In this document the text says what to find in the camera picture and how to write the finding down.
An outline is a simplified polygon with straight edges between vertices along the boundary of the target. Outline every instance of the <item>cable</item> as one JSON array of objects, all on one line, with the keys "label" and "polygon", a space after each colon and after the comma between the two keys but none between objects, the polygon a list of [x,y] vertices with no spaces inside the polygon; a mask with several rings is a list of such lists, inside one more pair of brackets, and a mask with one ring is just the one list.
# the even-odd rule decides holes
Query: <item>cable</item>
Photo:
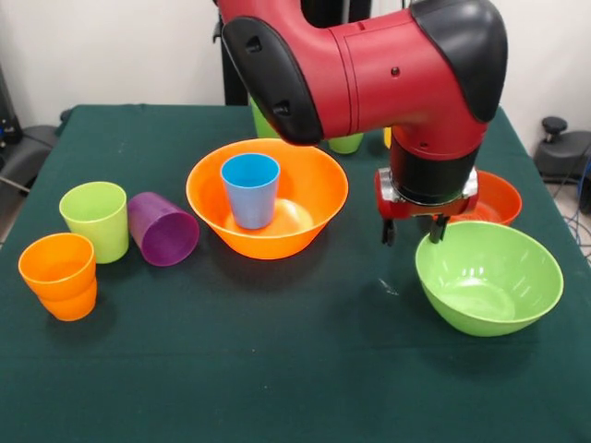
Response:
[{"label": "cable", "polygon": [[552,196],[552,198],[556,198],[556,196],[562,191],[562,189],[564,188],[564,185],[566,185],[566,182],[569,180],[573,180],[571,178],[571,175],[573,175],[574,169],[579,165],[579,162],[584,158],[584,156],[587,154],[587,152],[589,151],[589,149],[591,149],[591,142],[589,142],[589,144],[587,145],[587,147],[585,148],[585,150],[581,153],[581,155],[579,155],[579,157],[574,161],[573,166],[571,167],[571,170],[569,171],[568,174],[566,174],[564,176],[564,178],[562,179],[561,184],[558,186],[558,189],[556,190],[556,192],[554,193],[554,195]]},{"label": "cable", "polygon": [[[573,168],[571,169],[569,174],[565,177],[565,179],[562,181],[562,183],[559,186],[559,188],[557,189],[557,191],[554,193],[554,198],[556,198],[556,196],[564,188],[564,184],[566,183],[566,179],[570,178],[570,175],[574,171],[574,167],[578,164],[578,162],[586,154],[586,152],[589,150],[590,147],[591,147],[591,143],[589,143],[589,145],[587,146],[587,148],[585,149],[585,151],[583,152],[581,157],[574,163]],[[581,252],[583,253],[589,266],[591,266],[591,252],[585,254],[585,252],[583,252],[583,250],[591,247],[591,244],[584,244],[583,243],[583,240],[581,238],[581,231],[586,233],[588,235],[588,237],[591,239],[591,229],[587,228],[584,224],[581,223],[580,216],[581,216],[581,197],[583,195],[583,183],[585,181],[587,174],[589,174],[590,172],[591,172],[591,158],[589,158],[587,160],[587,162],[585,164],[585,168],[583,169],[583,175],[581,176],[581,179],[578,180],[577,209],[574,212],[574,214],[570,217],[562,216],[562,218],[566,222],[566,225],[569,227],[569,230],[572,231],[572,234],[574,236],[574,240],[575,240],[576,244],[579,246],[579,248],[581,249]]]},{"label": "cable", "polygon": [[29,140],[35,140],[37,143],[41,143],[42,145],[45,145],[47,148],[49,148],[50,150],[52,150],[54,147],[52,145],[50,145],[49,143],[47,143],[44,140],[41,140],[40,138],[36,138],[33,136],[30,136],[29,134],[25,134],[23,133],[22,135],[24,138],[28,138]]},{"label": "cable", "polygon": [[19,191],[26,192],[27,194],[29,194],[29,192],[30,192],[30,189],[28,189],[27,187],[25,187],[23,185],[19,185],[17,182],[13,182],[12,180],[10,180],[6,177],[3,177],[2,175],[0,175],[0,182],[4,182],[9,186],[15,187]]}]

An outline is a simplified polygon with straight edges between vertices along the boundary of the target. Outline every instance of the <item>green bowl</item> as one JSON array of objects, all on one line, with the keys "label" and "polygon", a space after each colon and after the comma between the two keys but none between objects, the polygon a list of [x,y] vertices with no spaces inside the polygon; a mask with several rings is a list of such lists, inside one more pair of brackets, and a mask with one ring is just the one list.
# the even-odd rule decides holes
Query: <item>green bowl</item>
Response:
[{"label": "green bowl", "polygon": [[426,236],[416,270],[427,298],[454,328],[477,337],[511,334],[560,301],[564,280],[550,252],[513,228],[486,221],[450,224]]}]

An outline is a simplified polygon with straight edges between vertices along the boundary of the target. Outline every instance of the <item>orange cup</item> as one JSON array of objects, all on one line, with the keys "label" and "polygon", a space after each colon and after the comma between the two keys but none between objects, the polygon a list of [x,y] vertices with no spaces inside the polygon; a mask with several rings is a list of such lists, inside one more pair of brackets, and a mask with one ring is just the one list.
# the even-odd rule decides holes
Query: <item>orange cup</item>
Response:
[{"label": "orange cup", "polygon": [[55,233],[23,251],[18,271],[41,304],[62,321],[79,320],[95,306],[94,246],[76,233]]}]

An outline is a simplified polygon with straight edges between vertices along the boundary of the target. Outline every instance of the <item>white wall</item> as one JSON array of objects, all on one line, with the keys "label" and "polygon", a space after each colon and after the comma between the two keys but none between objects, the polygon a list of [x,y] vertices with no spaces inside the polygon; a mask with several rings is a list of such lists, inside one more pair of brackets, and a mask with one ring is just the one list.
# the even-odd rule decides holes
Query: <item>white wall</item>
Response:
[{"label": "white wall", "polygon": [[[492,0],[509,37],[501,105],[525,147],[543,136],[541,119],[564,117],[570,129],[591,130],[591,0]],[[374,0],[373,13],[399,9]]]},{"label": "white wall", "polygon": [[216,22],[211,0],[0,0],[0,63],[25,125],[78,103],[223,103]]},{"label": "white wall", "polygon": [[[510,39],[502,104],[524,144],[547,114],[591,129],[591,1],[493,1]],[[0,63],[25,125],[78,103],[223,103],[216,19],[211,0],[0,0]]]}]

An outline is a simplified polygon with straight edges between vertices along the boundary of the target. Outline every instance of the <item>yellow cup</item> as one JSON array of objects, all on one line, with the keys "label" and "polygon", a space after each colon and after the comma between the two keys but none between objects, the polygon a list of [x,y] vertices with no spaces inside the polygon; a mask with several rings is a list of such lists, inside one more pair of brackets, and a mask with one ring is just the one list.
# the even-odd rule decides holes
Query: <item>yellow cup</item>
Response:
[{"label": "yellow cup", "polygon": [[72,233],[94,245],[96,262],[111,263],[129,248],[126,191],[114,183],[90,182],[69,190],[59,211]]}]

